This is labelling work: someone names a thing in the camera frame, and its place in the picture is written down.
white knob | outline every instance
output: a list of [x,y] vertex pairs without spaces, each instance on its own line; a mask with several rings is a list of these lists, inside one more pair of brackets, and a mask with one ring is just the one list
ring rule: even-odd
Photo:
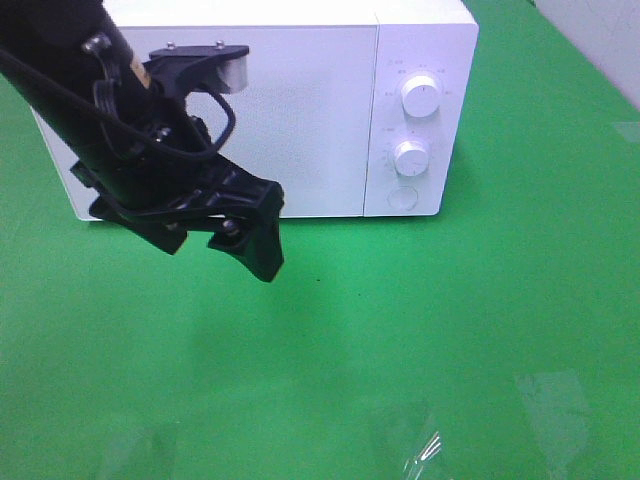
[[442,87],[430,75],[416,75],[402,86],[402,106],[412,117],[428,117],[440,106]]
[[415,177],[429,166],[429,145],[421,142],[402,142],[394,151],[396,170],[405,177]]

microwave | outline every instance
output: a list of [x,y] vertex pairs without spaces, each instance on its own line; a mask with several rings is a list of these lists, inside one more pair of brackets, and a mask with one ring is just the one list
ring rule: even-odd
[[[478,25],[459,0],[180,2],[105,0],[141,59],[167,45],[248,45],[248,86],[229,95],[235,130],[221,153],[278,181],[283,217],[438,212]],[[205,94],[187,111],[212,136]],[[78,218],[97,197],[77,158],[36,115]]]

green backdrop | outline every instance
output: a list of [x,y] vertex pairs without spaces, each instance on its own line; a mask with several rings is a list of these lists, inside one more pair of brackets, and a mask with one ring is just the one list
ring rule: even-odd
[[283,221],[270,285],[77,221],[0,82],[0,479],[640,478],[640,114],[527,2],[468,4],[441,213]]

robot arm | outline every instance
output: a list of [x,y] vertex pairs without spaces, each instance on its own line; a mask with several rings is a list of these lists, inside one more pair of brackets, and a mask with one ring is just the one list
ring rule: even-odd
[[[282,265],[281,186],[219,153],[235,125],[221,93],[244,87],[246,46],[174,47],[141,63],[100,0],[0,4],[0,72],[78,156],[90,214],[173,254],[189,230],[271,281]],[[185,110],[193,91],[227,115],[212,141]]]

